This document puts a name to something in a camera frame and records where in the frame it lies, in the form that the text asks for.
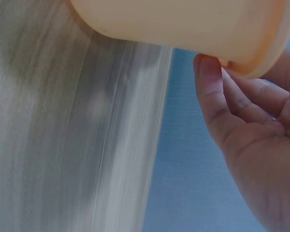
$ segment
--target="gray background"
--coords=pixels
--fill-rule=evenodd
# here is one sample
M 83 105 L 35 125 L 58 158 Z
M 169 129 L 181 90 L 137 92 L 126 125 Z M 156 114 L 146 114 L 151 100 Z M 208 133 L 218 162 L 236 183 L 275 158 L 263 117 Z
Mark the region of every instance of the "gray background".
M 143 232 L 262 232 L 206 130 L 194 89 L 195 55 L 174 52 Z

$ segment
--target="peach plastic cup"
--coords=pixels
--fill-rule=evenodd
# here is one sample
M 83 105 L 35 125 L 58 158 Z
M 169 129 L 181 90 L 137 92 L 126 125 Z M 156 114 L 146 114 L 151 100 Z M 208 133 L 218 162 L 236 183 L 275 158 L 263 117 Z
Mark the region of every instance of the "peach plastic cup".
M 231 74 L 264 75 L 290 38 L 290 0 L 72 0 L 97 32 L 219 58 Z

